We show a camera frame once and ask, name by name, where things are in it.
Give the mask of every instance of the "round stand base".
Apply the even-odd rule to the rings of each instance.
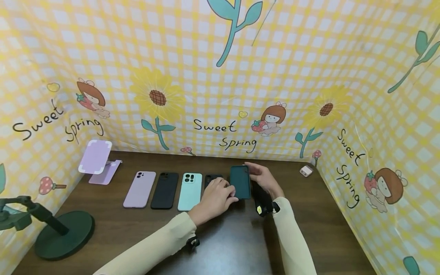
[[[72,211],[57,217],[69,232],[61,236],[50,226],[35,241],[35,254],[45,260],[62,260],[78,252],[92,237],[95,219],[87,212]]]

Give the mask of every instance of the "stand arm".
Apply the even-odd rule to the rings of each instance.
[[[16,198],[0,198],[0,212],[3,211],[3,207],[8,203],[19,203],[26,206],[27,212],[34,216],[37,220],[47,223],[53,230],[55,230],[61,236],[66,235],[69,229],[64,226],[60,221],[53,217],[52,212],[47,210],[39,203],[34,203],[30,196],[18,196]]]

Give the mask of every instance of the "white charger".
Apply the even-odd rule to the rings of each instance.
[[[308,176],[310,176],[312,174],[312,172],[313,172],[313,170],[310,167],[308,167],[307,165],[304,166],[303,168],[301,168],[301,170],[300,170],[301,175],[303,175],[306,178]]]

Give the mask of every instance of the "gingham wallpaper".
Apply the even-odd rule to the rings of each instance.
[[[437,6],[2,0],[1,197],[56,211],[92,138],[116,150],[307,161],[378,274],[438,274]],[[0,232],[0,274],[42,226]]]

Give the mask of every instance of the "purple phone stand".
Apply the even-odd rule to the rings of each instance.
[[[78,171],[92,174],[88,183],[107,185],[110,183],[121,160],[109,161],[111,141],[92,139],[88,142]]]

